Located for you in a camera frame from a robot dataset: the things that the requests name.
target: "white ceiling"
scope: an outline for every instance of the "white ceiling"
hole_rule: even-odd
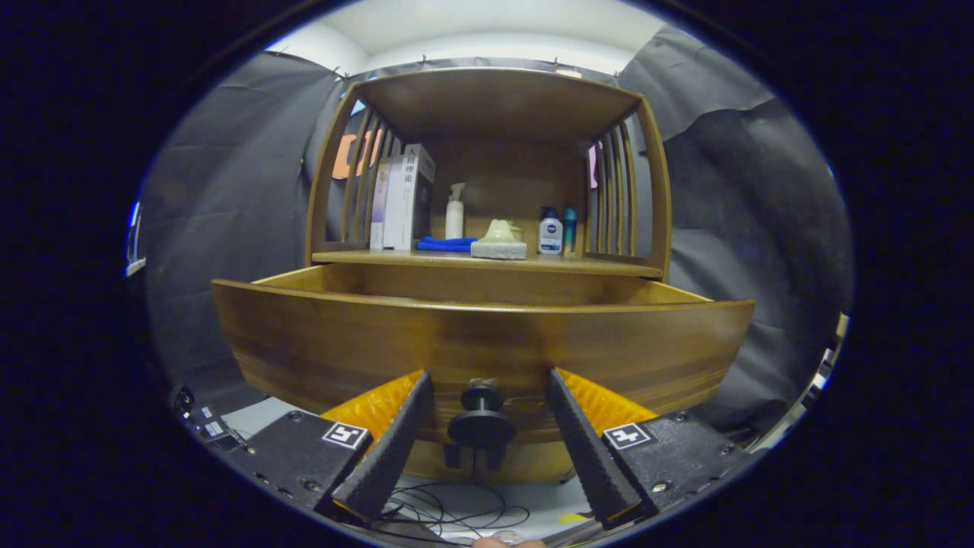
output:
[[[448,36],[530,32],[635,55],[663,21],[618,0],[361,0],[319,20],[369,56]]]

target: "wooden shelf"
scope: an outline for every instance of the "wooden shelf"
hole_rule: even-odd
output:
[[[590,146],[642,100],[571,76],[483,67],[399,74],[360,82],[356,90],[409,141],[473,138],[573,148]]]
[[[453,268],[486,268],[496,270],[531,270],[567,274],[602,274],[607,276],[641,276],[659,278],[658,268],[626,264],[599,258],[562,255],[529,256],[525,260],[473,258],[445,252],[359,250],[312,254],[312,262],[354,262],[364,264],[401,264],[412,266],[448,266]]]

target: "black knob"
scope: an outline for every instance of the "black knob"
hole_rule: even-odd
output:
[[[464,391],[460,403],[467,412],[450,420],[446,433],[457,444],[475,450],[502,448],[514,439],[514,424],[497,411],[504,396],[490,386],[472,386]]]

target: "gray curtain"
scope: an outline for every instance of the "gray curtain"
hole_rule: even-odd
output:
[[[303,59],[258,55],[186,115],[146,175],[139,245],[150,326],[162,365],[195,390],[243,384],[210,280],[303,266],[302,156],[344,85],[327,75]]]
[[[784,413],[852,304],[851,235],[829,166],[781,99],[675,27],[643,47],[619,85],[647,98],[664,139],[669,283],[756,302],[733,367],[697,412],[723,428],[756,412]]]

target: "blue towel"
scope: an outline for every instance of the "blue towel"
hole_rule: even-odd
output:
[[[420,242],[416,244],[416,249],[421,252],[454,252],[461,254],[470,253],[470,244],[460,244],[448,246],[446,244],[434,244],[432,242]]]
[[[437,240],[432,236],[427,236],[423,238],[423,242],[428,244],[439,244],[441,246],[469,246],[473,242],[476,242],[476,238],[454,238],[452,240]]]

